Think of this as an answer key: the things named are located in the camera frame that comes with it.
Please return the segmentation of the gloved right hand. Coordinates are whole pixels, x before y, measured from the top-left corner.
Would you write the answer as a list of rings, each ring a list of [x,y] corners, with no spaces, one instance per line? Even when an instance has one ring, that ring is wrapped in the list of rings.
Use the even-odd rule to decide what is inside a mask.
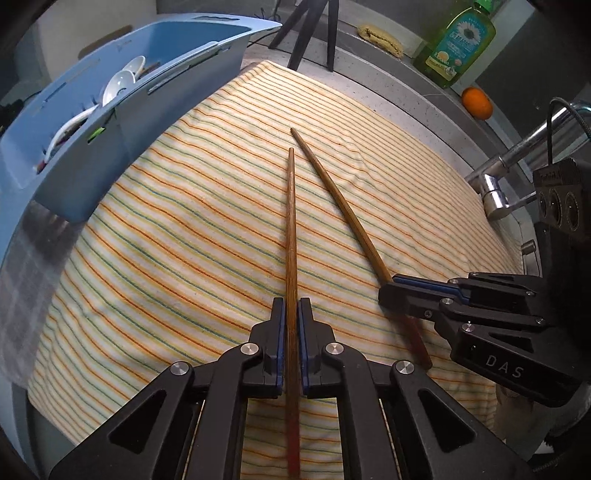
[[[497,410],[493,431],[511,449],[530,458],[563,416],[571,417],[569,405],[547,407],[496,385]]]

